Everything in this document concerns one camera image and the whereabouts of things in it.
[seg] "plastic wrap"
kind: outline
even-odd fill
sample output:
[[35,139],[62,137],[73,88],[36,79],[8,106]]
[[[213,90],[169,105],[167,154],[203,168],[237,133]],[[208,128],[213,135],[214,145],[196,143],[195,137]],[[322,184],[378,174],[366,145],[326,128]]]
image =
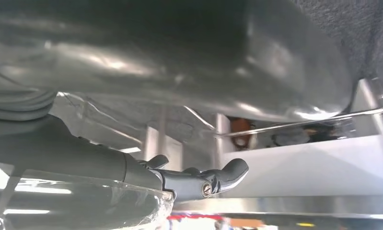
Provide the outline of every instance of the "plastic wrap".
[[0,164],[0,229],[145,229],[173,207],[172,194],[163,191],[33,170],[10,176],[18,171]]

